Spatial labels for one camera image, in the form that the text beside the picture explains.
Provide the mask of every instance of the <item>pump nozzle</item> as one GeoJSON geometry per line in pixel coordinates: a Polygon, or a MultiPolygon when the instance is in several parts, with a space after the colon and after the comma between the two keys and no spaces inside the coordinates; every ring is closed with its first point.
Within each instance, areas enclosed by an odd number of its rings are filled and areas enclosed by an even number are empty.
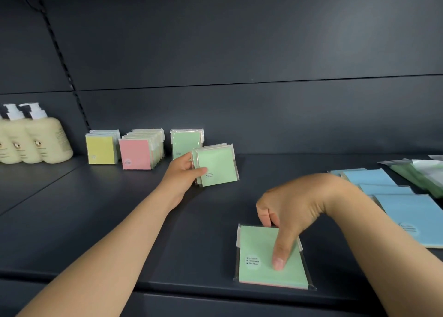
{"type": "Polygon", "coordinates": [[[24,119],[25,116],[22,111],[17,108],[16,104],[3,104],[8,109],[9,120],[24,119]]]}
{"type": "Polygon", "coordinates": [[[45,110],[42,110],[39,103],[26,103],[26,104],[20,104],[20,107],[22,106],[29,106],[30,107],[30,116],[33,119],[41,119],[41,118],[47,118],[47,114],[45,110]]]}

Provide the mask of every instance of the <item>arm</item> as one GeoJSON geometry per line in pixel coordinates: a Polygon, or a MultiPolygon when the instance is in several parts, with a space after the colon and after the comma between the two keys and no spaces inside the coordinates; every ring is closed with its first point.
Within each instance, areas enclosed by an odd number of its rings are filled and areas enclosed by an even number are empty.
{"type": "Polygon", "coordinates": [[[267,191],[257,211],[264,226],[280,227],[275,269],[284,267],[296,237],[326,213],[389,316],[443,316],[443,263],[351,183],[330,174],[305,176],[267,191]]]}
{"type": "Polygon", "coordinates": [[[114,230],[58,275],[18,317],[119,316],[169,211],[205,168],[190,154],[170,164],[160,185],[114,230]]]}

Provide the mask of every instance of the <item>soap dispenser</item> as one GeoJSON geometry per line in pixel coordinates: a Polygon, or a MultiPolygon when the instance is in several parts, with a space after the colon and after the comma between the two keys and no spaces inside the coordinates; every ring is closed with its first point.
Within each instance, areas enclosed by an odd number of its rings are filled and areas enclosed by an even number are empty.
{"type": "Polygon", "coordinates": [[[43,161],[60,163],[69,160],[74,152],[60,121],[48,118],[39,103],[26,103],[20,106],[30,107],[32,121],[26,124],[26,131],[34,141],[43,161]]]}
{"type": "Polygon", "coordinates": [[[23,112],[15,104],[4,104],[4,106],[8,109],[9,122],[4,124],[3,130],[19,153],[22,161],[25,163],[42,162],[42,157],[37,151],[34,141],[25,129],[25,126],[31,123],[32,120],[25,118],[23,112]]]}
{"type": "Polygon", "coordinates": [[[3,126],[8,124],[10,121],[5,120],[0,115],[0,162],[5,164],[14,164],[22,162],[19,153],[15,150],[14,145],[11,140],[9,140],[3,126]]]}

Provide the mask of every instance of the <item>stack of pink sticky notes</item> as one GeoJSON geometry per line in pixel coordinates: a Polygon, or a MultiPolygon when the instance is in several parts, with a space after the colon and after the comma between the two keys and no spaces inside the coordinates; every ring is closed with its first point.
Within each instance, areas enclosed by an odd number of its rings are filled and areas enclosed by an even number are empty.
{"type": "Polygon", "coordinates": [[[161,128],[134,129],[120,140],[123,169],[151,170],[164,157],[161,128]]]}

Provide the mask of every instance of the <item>fingernail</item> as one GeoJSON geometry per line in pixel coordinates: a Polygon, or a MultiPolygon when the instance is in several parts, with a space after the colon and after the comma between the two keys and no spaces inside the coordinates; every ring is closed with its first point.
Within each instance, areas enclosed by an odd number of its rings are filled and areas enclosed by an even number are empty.
{"type": "Polygon", "coordinates": [[[272,260],[272,265],[274,266],[275,270],[283,270],[284,268],[284,261],[280,258],[274,258],[272,260]]]}

